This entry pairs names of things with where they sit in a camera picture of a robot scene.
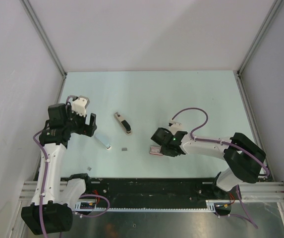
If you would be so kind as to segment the beige black stapler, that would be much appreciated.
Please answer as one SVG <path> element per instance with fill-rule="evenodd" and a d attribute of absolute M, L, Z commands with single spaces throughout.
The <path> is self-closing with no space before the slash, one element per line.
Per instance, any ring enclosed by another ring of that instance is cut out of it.
<path fill-rule="evenodd" d="M 120 126 L 124 130 L 125 134 L 131 135 L 132 129 L 130 124 L 127 122 L 127 120 L 118 112 L 114 114 L 115 119 L 119 122 Z"/>

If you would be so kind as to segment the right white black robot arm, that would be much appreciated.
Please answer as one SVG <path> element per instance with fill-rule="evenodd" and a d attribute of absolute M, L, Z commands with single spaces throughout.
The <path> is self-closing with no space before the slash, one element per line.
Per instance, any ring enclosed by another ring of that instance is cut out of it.
<path fill-rule="evenodd" d="M 214 139 L 159 127 L 151 140 L 160 146 L 160 153 L 165 156 L 198 154 L 224 160 L 228 168 L 219 172 L 211 185 L 210 193 L 217 199 L 225 198 L 234 187 L 243 182 L 254 184 L 259 176 L 266 177 L 270 173 L 264 165 L 266 153 L 239 132 L 232 137 Z"/>

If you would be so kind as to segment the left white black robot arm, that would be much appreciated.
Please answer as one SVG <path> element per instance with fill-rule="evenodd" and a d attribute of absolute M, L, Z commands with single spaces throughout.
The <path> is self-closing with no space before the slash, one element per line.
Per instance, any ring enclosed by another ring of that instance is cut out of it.
<path fill-rule="evenodd" d="M 50 105 L 44 128 L 33 137 L 41 150 L 41 163 L 34 196 L 30 206 L 22 208 L 21 218 L 35 235 L 69 231 L 78 199 L 93 192 L 87 174 L 71 175 L 65 189 L 60 189 L 61 164 L 71 135 L 92 137 L 97 129 L 96 115 L 86 113 L 88 105 L 85 97 Z"/>

